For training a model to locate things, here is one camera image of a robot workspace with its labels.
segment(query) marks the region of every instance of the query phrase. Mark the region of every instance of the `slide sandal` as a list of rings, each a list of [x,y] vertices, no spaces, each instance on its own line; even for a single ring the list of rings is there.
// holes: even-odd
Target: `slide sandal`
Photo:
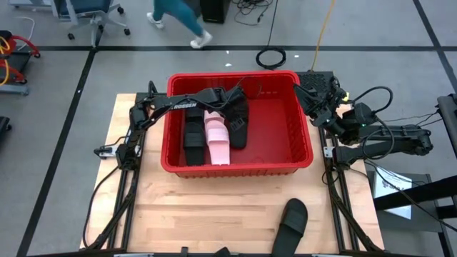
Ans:
[[[211,164],[230,164],[230,139],[224,123],[208,121],[205,125],[206,143],[211,156]]]
[[[305,233],[306,223],[308,211],[305,204],[297,198],[292,198],[284,207],[271,256],[292,257]]]
[[[199,108],[186,110],[184,125],[184,152],[188,166],[205,164],[204,113]]]

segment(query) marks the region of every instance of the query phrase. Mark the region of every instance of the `wooden table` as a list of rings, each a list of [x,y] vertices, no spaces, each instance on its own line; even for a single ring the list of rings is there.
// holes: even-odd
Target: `wooden table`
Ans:
[[[124,136],[135,94],[119,94],[106,143]],[[136,196],[129,252],[173,252],[188,246],[191,253],[213,253],[227,246],[240,253],[270,253],[284,205],[301,199],[308,209],[308,225],[297,253],[338,253],[318,129],[308,125],[314,160],[289,176],[184,179],[167,173],[160,164],[164,119],[146,135]],[[114,158],[101,161],[98,183],[116,166]],[[362,161],[354,169],[365,172]],[[113,214],[120,173],[114,174],[94,199],[87,229],[93,242]],[[347,171],[346,180],[354,218],[373,242],[383,248],[378,219],[365,176]],[[343,216],[346,248],[351,248]],[[121,229],[116,246],[120,246]]]

